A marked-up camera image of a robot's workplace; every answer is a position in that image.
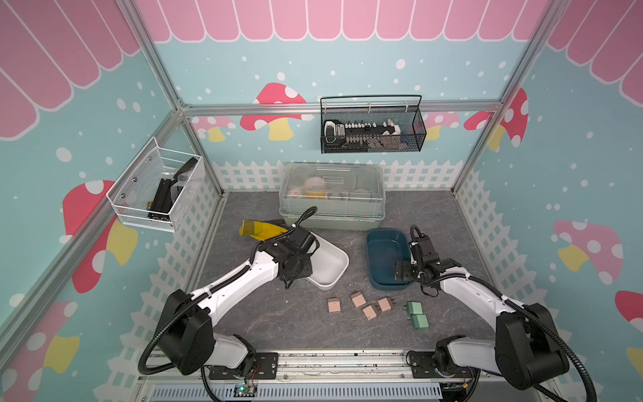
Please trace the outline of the white plastic tray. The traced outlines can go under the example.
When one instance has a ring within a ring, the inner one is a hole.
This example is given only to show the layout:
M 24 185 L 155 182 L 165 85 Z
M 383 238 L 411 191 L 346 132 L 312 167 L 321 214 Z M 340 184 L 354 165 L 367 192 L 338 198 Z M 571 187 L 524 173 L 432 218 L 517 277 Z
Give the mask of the white plastic tray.
M 348 254 L 329 241 L 313 234 L 319 243 L 318 249 L 311 255 L 311 276 L 306 279 L 322 291 L 330 291 L 348 269 Z

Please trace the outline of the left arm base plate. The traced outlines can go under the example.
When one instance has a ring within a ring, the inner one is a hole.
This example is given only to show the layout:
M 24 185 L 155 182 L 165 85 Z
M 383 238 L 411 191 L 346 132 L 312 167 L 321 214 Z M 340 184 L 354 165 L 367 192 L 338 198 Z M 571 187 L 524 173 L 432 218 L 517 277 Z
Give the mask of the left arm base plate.
M 236 368 L 208 366 L 211 380 L 274 380 L 278 353 L 250 353 Z

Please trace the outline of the green plug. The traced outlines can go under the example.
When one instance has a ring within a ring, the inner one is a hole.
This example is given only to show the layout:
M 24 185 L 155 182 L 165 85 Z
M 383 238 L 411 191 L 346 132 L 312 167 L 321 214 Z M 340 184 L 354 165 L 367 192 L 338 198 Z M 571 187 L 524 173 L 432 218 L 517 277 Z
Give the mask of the green plug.
M 430 327 L 429 321 L 425 314 L 411 314 L 410 321 L 414 329 L 423 330 Z
M 408 301 L 405 305 L 406 310 L 410 316 L 423 315 L 424 310 L 422 304 L 418 301 Z

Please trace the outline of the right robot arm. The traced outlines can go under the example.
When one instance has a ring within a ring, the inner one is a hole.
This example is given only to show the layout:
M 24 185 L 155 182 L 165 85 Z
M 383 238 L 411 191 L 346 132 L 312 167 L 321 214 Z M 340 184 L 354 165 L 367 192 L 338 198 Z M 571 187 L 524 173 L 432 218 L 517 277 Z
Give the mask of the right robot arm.
M 470 399 L 482 374 L 489 374 L 503 378 L 516 390 L 534 389 L 560 401 L 561 396 L 546 389 L 544 383 L 574 368 L 586 400 L 598 399 L 589 371 L 561 338 L 545 306 L 510 298 L 457 261 L 440 258 L 430 237 L 415 224 L 410 227 L 409 247 L 411 258 L 397 264 L 396 279 L 418 283 L 425 296 L 452 296 L 494 331 L 492 340 L 454 335 L 439 340 L 431 352 L 408 352 L 407 363 L 416 378 L 469 374 L 472 379 L 463 387 Z

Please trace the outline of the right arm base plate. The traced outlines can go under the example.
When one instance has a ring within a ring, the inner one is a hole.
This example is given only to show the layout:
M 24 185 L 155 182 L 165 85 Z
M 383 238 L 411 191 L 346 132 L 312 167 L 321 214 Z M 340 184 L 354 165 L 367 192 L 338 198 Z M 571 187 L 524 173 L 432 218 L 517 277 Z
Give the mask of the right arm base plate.
M 442 351 L 410 350 L 405 355 L 405 363 L 410 367 L 415 380 L 473 380 L 476 375 L 472 368 L 455 365 Z

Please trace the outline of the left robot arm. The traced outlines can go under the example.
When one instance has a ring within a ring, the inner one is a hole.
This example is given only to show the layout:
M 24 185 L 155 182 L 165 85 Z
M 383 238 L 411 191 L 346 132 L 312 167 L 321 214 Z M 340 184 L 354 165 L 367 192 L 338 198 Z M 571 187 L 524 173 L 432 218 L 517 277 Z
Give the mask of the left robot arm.
M 175 368 L 191 375 L 218 366 L 237 377 L 248 376 L 256 350 L 241 336 L 225 336 L 214 328 L 232 307 L 264 284 L 277 279 L 289 289 L 295 281 L 311 276 L 311 257 L 320 241 L 302 224 L 316 212 L 317 207 L 308 208 L 285 233 L 255 243 L 249 259 L 219 280 L 195 291 L 171 293 L 139 358 L 138 372 L 150 376 Z

